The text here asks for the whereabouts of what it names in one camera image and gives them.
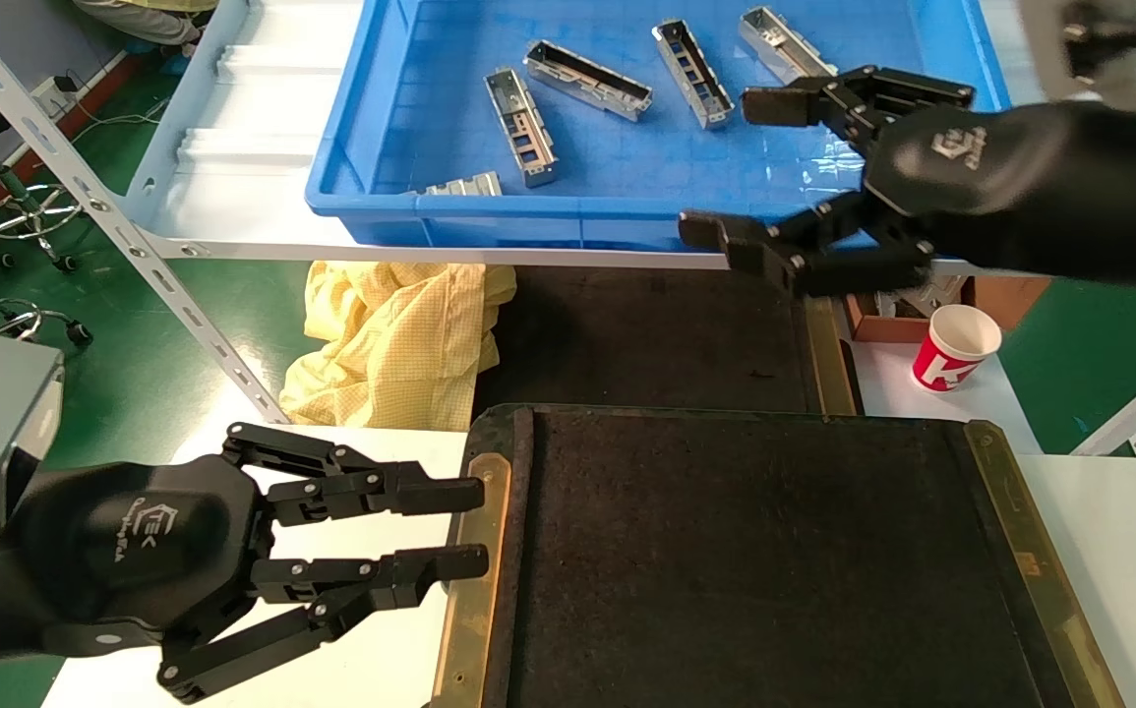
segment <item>metal shelf frame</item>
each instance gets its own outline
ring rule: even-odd
[[[1005,76],[1012,76],[1013,101],[1030,102],[1038,94],[1012,0],[980,2]],[[267,422],[289,423],[289,417],[195,303],[168,259],[728,267],[716,253],[360,245],[339,220],[311,214],[304,205],[304,174],[361,6],[362,0],[223,0],[126,197],[97,178],[0,58],[0,113]],[[292,98],[285,99],[283,91]],[[290,109],[296,115],[289,117]],[[962,260],[937,260],[936,268],[941,274],[982,273]]]

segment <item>red and white cup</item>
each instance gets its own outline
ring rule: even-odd
[[[927,391],[957,389],[1001,348],[1001,327],[984,310],[969,305],[944,305],[930,317],[912,375]]]

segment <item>black mat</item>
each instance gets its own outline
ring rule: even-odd
[[[513,409],[486,708],[1070,705],[960,423]]]
[[[729,270],[517,268],[474,414],[500,403],[819,413],[801,302]]]

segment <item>wall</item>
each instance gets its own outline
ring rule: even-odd
[[[124,35],[69,0],[0,0],[0,58],[27,90],[67,70],[83,81],[95,76],[123,43]],[[15,131],[7,131],[0,135],[0,157],[19,144]]]

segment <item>power outlet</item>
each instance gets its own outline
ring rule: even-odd
[[[30,93],[30,95],[33,95],[33,99],[42,107],[42,111],[48,114],[49,118],[59,117],[73,103],[73,100],[69,100],[69,95],[65,95],[59,86],[56,86],[53,76],[48,76],[48,81],[39,84],[39,89],[33,90],[33,93]]]

